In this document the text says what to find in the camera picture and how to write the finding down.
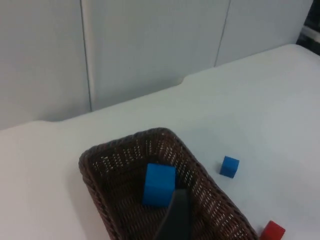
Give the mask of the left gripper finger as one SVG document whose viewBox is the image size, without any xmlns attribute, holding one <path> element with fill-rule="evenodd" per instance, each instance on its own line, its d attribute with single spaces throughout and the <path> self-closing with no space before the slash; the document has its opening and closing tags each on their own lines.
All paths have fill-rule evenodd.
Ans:
<svg viewBox="0 0 320 240">
<path fill-rule="evenodd" d="M 190 240 L 191 201 L 187 189 L 176 189 L 154 240 Z"/>
</svg>

